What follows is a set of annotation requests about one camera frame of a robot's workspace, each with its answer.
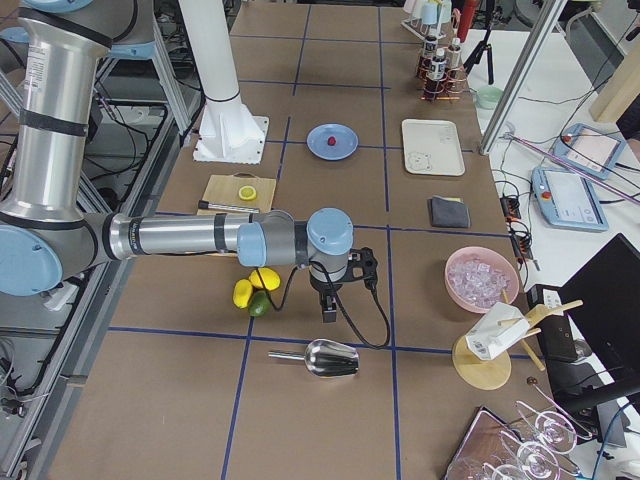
blue cable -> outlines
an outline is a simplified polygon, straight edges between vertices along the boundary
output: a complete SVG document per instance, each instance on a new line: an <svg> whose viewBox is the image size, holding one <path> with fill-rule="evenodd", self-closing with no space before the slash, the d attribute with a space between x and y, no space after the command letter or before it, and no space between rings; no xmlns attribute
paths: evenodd
<svg viewBox="0 0 640 480"><path fill-rule="evenodd" d="M633 404L632 402L629 402L626 405L623 405L622 407L620 407L618 409L618 411L616 412L616 414L611 419L611 421L609 422L609 426L607 427L607 431L605 432L604 437L602 438L602 448L600 448L600 451L598 452L598 458L596 458L596 464L593 467L593 473L591 474L591 479L588 479L588 480L597 480L596 479L596 472L598 471L598 467L600 466L600 461L602 460L602 456L604 455L604 448L606 447L607 441L609 440L609 436L611 435L611 432L613 431L613 424L618 419L618 417L622 414L622 412L624 412L624 410L627 407L631 406L632 404Z"/></svg>

black tripod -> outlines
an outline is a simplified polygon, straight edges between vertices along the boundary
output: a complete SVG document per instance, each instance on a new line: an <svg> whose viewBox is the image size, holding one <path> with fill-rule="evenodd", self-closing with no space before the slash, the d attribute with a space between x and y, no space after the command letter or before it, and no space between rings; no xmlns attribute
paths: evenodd
<svg viewBox="0 0 640 480"><path fill-rule="evenodd" d="M476 48L473 49L467 61L464 62L464 71L467 75L471 73L471 69L474 65L478 65L482 60L482 54L487 52L487 74L489 76L489 85L493 85L493 53L491 51L491 44L489 43L489 36L491 35L491 24L493 21L493 15L496 7L495 0L487 0L487 8L484 18L484 38L480 40Z"/></svg>

brown table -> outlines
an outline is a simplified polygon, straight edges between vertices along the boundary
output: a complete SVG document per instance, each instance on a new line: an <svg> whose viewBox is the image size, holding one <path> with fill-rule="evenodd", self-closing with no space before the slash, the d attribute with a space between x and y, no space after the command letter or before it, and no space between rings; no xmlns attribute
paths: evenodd
<svg viewBox="0 0 640 480"><path fill-rule="evenodd" d="M137 260L111 331L87 382L52 480L221 478L437 479L475 408L505 419L513 403L544 401L525 385L545 382L513 360L503 388L483 392L456 374L450 349L479 319L443 285L448 256L467 245L513 258L473 102L425 103L413 68L419 45L397 8L243 4L232 44L244 102L270 127L258 166L195 163L183 148L158 211L194 213L211 174L278 179L274 208L306 219L338 207L352 217L356 247L373 248L391 346L359 348L355 377L322 380L267 357L310 340L358 343L343 319L322 324L306 272L281 314L251 320L231 291L249 269L233 258ZM400 122L454 121L465 151L462 177L408 174ZM321 123L351 126L361 147L343 162L306 148ZM462 197L471 228L436 229L433 195ZM278 271L286 276L288 268ZM381 341L382 320L362 285L342 297L354 321Z"/></svg>

blue electronic device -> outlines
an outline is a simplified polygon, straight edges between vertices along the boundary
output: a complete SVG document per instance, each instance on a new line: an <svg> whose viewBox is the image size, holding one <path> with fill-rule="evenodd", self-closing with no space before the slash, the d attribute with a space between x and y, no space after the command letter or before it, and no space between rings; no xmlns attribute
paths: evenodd
<svg viewBox="0 0 640 480"><path fill-rule="evenodd" d="M565 130L553 145L554 155L604 180L627 142L620 134L604 133L583 123Z"/></svg>
<svg viewBox="0 0 640 480"><path fill-rule="evenodd" d="M536 167L531 184L542 215L552 226L589 232L609 229L589 180L563 169Z"/></svg>

black monitor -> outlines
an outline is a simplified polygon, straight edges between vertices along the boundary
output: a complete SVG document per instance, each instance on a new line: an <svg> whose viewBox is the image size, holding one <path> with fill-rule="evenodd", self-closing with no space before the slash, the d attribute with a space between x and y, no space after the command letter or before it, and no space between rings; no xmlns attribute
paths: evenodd
<svg viewBox="0 0 640 480"><path fill-rule="evenodd" d="M564 303L583 300L569 314L615 380L564 399L563 407L577 412L623 396L640 401L640 252L616 235L559 293Z"/></svg>

